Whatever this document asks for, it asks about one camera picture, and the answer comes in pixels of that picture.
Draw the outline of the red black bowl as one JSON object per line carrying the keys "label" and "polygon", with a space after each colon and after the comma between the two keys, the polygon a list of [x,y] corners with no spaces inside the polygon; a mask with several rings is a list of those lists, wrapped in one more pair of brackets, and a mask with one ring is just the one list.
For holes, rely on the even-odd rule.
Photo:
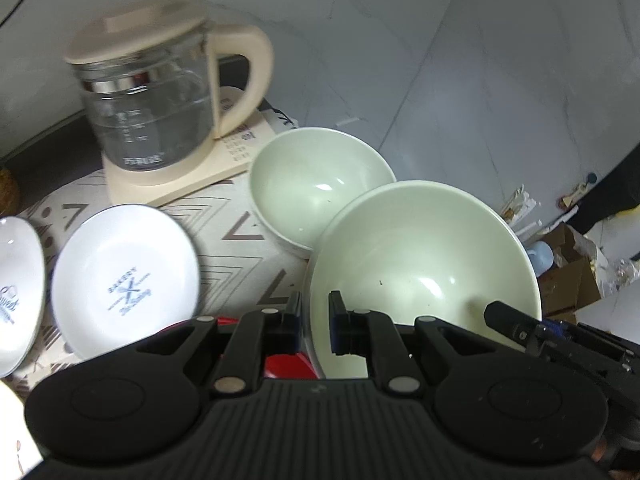
{"label": "red black bowl", "polygon": [[317,379],[311,362],[303,352],[276,354],[265,360],[264,377],[271,379]]}

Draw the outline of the pale green bowl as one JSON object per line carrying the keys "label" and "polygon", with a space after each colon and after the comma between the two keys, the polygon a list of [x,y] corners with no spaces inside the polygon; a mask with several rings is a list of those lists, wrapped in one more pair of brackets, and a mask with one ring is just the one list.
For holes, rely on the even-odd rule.
{"label": "pale green bowl", "polygon": [[321,234],[305,278],[307,341],[324,378],[363,378],[360,356],[331,350],[328,298],[410,325],[421,315],[506,344],[484,310],[502,301],[532,318],[542,305],[525,248],[475,196],[431,181],[386,184],[343,208]]}
{"label": "pale green bowl", "polygon": [[390,165],[369,144],[320,127],[277,134],[248,170],[256,217],[276,243],[304,259],[343,208],[395,181]]}

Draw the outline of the white plate Bakery print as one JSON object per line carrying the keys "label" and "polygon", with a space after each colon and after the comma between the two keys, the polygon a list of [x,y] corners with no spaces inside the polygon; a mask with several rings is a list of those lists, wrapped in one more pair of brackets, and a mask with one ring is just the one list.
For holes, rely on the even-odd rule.
{"label": "white plate Bakery print", "polygon": [[88,360],[193,318],[200,269],[186,231],[168,214],[119,205],[86,220],[66,242],[51,282],[55,323]]}

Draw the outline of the white plate Sweet print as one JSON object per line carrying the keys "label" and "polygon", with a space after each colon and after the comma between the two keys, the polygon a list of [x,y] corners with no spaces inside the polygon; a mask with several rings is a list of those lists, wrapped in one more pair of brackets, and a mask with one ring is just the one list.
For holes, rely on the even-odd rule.
{"label": "white plate Sweet print", "polygon": [[1,219],[1,377],[11,375],[34,343],[46,293],[46,265],[38,234],[18,217]]}

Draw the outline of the patterned woven table mat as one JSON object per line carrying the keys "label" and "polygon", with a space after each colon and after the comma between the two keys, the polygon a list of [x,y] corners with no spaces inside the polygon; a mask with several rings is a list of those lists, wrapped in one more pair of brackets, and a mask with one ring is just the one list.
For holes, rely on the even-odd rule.
{"label": "patterned woven table mat", "polygon": [[22,215],[40,238],[46,296],[34,345],[6,380],[19,396],[191,316],[280,308],[306,268],[258,220],[242,174],[153,208],[112,205],[98,170]]}

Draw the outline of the cardboard box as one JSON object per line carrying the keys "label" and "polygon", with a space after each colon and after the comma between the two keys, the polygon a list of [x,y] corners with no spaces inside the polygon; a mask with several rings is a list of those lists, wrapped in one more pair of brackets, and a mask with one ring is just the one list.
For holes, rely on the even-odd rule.
{"label": "cardboard box", "polygon": [[542,314],[575,324],[578,310],[602,298],[594,273],[597,245],[565,223],[541,240],[553,254],[551,268],[538,278]]}

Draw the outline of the cream kettle base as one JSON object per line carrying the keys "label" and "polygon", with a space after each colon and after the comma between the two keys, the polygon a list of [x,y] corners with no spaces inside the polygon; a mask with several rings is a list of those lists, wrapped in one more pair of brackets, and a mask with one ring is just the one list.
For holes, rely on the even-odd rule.
{"label": "cream kettle base", "polygon": [[208,138],[175,165],[151,171],[127,171],[103,157],[105,181],[111,203],[163,206],[173,200],[242,174],[254,156],[276,132],[267,115],[254,110],[234,133]]}

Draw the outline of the white plate front left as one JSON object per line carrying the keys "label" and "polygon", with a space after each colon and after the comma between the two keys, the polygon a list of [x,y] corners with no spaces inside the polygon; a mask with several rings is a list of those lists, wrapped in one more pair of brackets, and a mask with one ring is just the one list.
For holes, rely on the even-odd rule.
{"label": "white plate front left", "polygon": [[0,478],[21,479],[42,455],[27,429],[22,400],[3,382],[0,387]]}

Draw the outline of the glass electric kettle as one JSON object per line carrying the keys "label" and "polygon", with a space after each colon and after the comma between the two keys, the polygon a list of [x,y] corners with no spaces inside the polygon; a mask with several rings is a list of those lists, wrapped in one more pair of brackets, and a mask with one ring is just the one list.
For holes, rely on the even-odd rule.
{"label": "glass electric kettle", "polygon": [[[218,60],[233,55],[250,70],[225,110]],[[64,60],[103,155],[123,170],[147,172],[242,125],[267,93],[274,52],[256,26],[212,22],[201,0],[142,0],[84,26]]]}

